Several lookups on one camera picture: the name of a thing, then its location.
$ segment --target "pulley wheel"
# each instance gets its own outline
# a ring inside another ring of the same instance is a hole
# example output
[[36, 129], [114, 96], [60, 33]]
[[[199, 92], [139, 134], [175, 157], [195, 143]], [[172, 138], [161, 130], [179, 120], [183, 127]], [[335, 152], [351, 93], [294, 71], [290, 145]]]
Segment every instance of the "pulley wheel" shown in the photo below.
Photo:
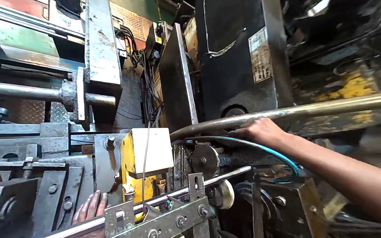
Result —
[[208, 145], [198, 146], [193, 151], [191, 162], [195, 173], [203, 173], [205, 180], [216, 175], [220, 166], [219, 154]]

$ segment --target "cylindrical rod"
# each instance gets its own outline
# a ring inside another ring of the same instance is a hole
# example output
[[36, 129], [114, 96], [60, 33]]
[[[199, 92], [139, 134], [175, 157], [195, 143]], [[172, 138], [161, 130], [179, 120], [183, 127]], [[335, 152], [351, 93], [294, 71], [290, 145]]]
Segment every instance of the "cylindrical rod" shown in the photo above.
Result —
[[[63, 102], [60, 90], [45, 89], [16, 84], [0, 83], [0, 97], [14, 97], [47, 102]], [[104, 95], [86, 94], [90, 105], [115, 106], [116, 98]]]
[[[246, 173], [250, 170], [251, 170], [251, 166], [245, 166], [245, 167], [239, 168], [237, 170], [231, 171], [230, 173], [220, 175], [220, 176], [214, 177], [212, 179], [209, 179], [207, 181], [204, 181], [204, 186], [208, 187], [210, 185], [213, 185], [215, 183], [229, 179], [231, 177]], [[158, 196], [158, 197], [152, 198], [152, 199], [146, 201], [146, 203], [148, 205], [155, 207], [155, 206], [159, 206], [162, 203], [164, 203], [167, 200], [167, 196], [179, 198], [179, 197], [182, 197], [184, 195], [187, 195], [188, 193], [189, 193], [189, 188], [182, 188], [182, 189], [174, 191], [172, 193], [168, 193], [164, 196]], [[143, 205], [142, 204], [136, 204], [133, 206], [133, 210], [135, 211], [135, 214], [140, 213], [143, 210]], [[122, 216], [123, 216], [123, 213], [121, 213], [121, 212], [117, 213], [117, 218], [122, 217]], [[88, 221], [87, 223], [83, 223], [81, 225], [77, 225], [75, 227], [72, 227], [68, 230], [64, 230], [64, 231], [61, 231], [61, 232], [56, 233], [54, 235], [50, 235], [47, 238], [76, 238], [76, 237], [79, 237], [79, 236], [82, 236], [85, 234], [89, 234], [92, 231], [104, 228], [104, 222], [105, 222], [104, 217], [93, 219], [93, 220]]]
[[171, 141], [175, 141], [202, 132], [239, 127], [242, 124], [253, 122], [256, 119], [262, 117], [271, 119], [289, 119], [296, 117], [336, 115], [347, 112], [365, 111], [379, 108], [381, 108], [381, 93], [348, 99], [338, 99], [327, 102], [317, 102], [291, 108], [281, 108], [202, 122], [184, 127], [171, 133], [170, 139]]

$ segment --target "metal frame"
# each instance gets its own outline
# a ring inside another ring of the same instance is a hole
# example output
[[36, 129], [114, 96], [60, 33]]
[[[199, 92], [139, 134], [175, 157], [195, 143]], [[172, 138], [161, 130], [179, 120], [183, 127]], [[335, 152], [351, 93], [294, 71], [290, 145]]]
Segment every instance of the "metal frame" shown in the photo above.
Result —
[[[190, 202], [173, 208], [153, 219], [134, 225], [133, 201], [105, 209], [105, 236], [171, 238], [193, 228], [194, 237], [209, 238], [208, 198], [205, 196], [202, 173], [189, 174]], [[117, 212], [123, 212], [123, 231], [117, 230]]]
[[84, 39], [85, 34], [63, 28], [61, 26], [50, 23], [27, 13], [23, 13], [11, 8], [6, 8], [0, 5], [0, 20], [23, 26], [32, 30], [46, 33], [50, 36], [55, 36], [67, 39], [67, 35], [71, 35], [78, 39]]

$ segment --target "yellow metal block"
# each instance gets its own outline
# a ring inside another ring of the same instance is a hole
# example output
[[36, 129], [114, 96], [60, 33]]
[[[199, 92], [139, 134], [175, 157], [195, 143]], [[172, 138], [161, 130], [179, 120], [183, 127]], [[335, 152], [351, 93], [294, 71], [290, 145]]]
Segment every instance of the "yellow metal block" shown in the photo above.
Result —
[[[134, 128], [120, 145], [123, 184], [134, 188], [135, 203], [142, 201], [142, 178], [139, 177], [142, 177], [147, 137], [148, 128]], [[173, 167], [173, 156], [168, 128], [150, 128], [145, 175], [147, 173], [152, 175], [145, 176], [145, 200], [154, 196], [153, 181], [156, 179], [154, 173], [169, 167]]]

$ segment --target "worn paint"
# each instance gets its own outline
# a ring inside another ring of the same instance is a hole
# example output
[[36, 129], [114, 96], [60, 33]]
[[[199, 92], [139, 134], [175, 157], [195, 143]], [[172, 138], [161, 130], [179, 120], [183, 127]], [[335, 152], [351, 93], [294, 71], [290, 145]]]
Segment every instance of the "worn paint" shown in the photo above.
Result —
[[358, 123], [368, 124], [370, 122], [373, 122], [373, 111], [361, 111], [358, 115], [355, 115], [352, 117], [352, 120]]
[[315, 98], [315, 101], [322, 102], [339, 98], [352, 98], [370, 95], [374, 92], [373, 89], [373, 78], [364, 78], [359, 71], [349, 75], [346, 80], [343, 88], [331, 92], [328, 94], [322, 94]]

